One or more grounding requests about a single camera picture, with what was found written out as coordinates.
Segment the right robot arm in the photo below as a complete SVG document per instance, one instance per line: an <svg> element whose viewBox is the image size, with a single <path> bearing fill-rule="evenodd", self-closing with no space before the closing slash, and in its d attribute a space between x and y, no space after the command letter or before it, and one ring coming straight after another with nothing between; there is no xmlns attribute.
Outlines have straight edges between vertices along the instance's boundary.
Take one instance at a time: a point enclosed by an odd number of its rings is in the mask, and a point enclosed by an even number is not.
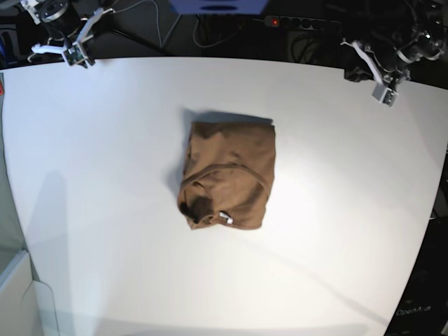
<svg viewBox="0 0 448 336"><path fill-rule="evenodd" d="M29 63L39 55L56 55L70 67L87 69L95 65L86 45L94 38L94 26L105 15L115 12L112 7L99 7L90 16L81 17L72 1L21 1L20 5L30 14L34 24L42 26L48 33L45 43L31 47Z"/></svg>

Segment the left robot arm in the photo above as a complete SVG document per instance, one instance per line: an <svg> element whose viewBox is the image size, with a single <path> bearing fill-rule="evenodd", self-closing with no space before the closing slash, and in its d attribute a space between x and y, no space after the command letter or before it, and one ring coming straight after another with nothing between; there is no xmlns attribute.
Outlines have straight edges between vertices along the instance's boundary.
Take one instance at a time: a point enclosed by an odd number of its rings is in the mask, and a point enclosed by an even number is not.
<svg viewBox="0 0 448 336"><path fill-rule="evenodd" d="M447 51L442 27L444 1L359 1L343 19L342 44L357 42L384 83L410 79L410 67L435 61Z"/></svg>

